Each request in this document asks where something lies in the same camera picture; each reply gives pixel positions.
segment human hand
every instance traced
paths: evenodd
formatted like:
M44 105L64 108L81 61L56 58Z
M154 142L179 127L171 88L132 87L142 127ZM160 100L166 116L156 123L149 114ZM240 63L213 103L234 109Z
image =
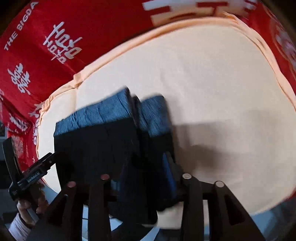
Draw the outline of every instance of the human hand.
M40 190L40 195L38 198L38 208L36 209L36 213L37 214L44 213L48 206L49 204L45 198L45 193L42 190ZM27 209L30 207L31 207L31 203L27 200L19 200L17 203L17 209L19 210L20 216L29 228L35 226L36 224L27 211Z

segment beige seat cushion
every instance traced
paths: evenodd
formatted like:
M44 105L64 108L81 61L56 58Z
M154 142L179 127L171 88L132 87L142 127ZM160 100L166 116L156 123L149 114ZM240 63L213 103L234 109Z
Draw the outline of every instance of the beige seat cushion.
M249 213L289 196L296 183L295 95L265 42L256 42L260 36L235 18L223 19L228 25L214 19L176 28L83 70L74 78L86 76L83 82L51 96L43 108L39 156L54 151L57 121L127 86L140 99L156 93L166 98L176 160L185 172L225 182ZM54 168L45 181L60 191ZM179 204L159 213L158 225L177 228L181 217Z

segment sleeve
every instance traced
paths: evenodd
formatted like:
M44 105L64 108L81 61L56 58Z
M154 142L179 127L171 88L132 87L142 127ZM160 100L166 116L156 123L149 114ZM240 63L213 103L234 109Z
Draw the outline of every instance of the sleeve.
M21 221L20 214L18 213L10 225L9 232L16 241L25 241L31 232L31 229L26 227Z

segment peach fabric edge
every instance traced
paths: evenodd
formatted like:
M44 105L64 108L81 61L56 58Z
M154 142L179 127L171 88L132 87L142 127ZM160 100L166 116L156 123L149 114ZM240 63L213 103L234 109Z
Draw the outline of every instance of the peach fabric edge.
M241 32L243 35L245 35L247 38L249 38L262 52L262 54L265 56L266 60L270 64L272 70L274 71L276 75L277 82L286 95L286 97L289 99L291 104L294 106L294 109L296 110L296 95L288 82L288 80L285 78L285 76L282 74L282 72L279 69L279 66L277 64L277 61L274 57L274 54L272 53L271 49L265 42L265 40L261 37L260 34L258 34L254 29L247 26L244 22L239 20L237 17L235 17L232 14L228 14L226 12L223 12L218 17L204 17L204 18L198 18L198 19L188 19L188 20L182 20L174 23L170 23L167 25L164 25L162 27L156 28L154 30L151 30L143 35L140 35L134 39L131 39L125 43L122 43L121 45L115 47L108 53L102 55L97 60L92 62L91 64L84 67L83 70L81 70L79 73L75 74L73 76L73 80L69 81L68 83L64 84L60 88L58 88L56 91L54 91L49 98L44 102L42 109L40 110L40 117L39 117L39 123L38 126L41 125L42 117L45 112L48 111L50 108L51 101L56 98L58 95L74 89L78 88L81 83L86 80L91 74L93 74L95 71L115 59L116 57L124 54L128 50L139 46L153 38L159 37L161 35L173 32L175 30L191 27L191 26L198 26L198 25L206 25L206 24L216 24L220 26L230 26L235 28L237 31ZM36 144L36 152L37 156L38 154L38 147L39 147L39 134L37 135L37 144Z

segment folded clothing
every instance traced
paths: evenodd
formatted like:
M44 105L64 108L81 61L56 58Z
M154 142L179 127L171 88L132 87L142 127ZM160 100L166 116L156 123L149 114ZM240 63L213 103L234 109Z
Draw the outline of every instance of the folded clothing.
M55 151L61 187L68 181L95 183L108 174L117 191L110 214L120 220L156 223L160 200L176 191L164 153L173 157L171 122L163 96L142 102L128 88L56 123Z

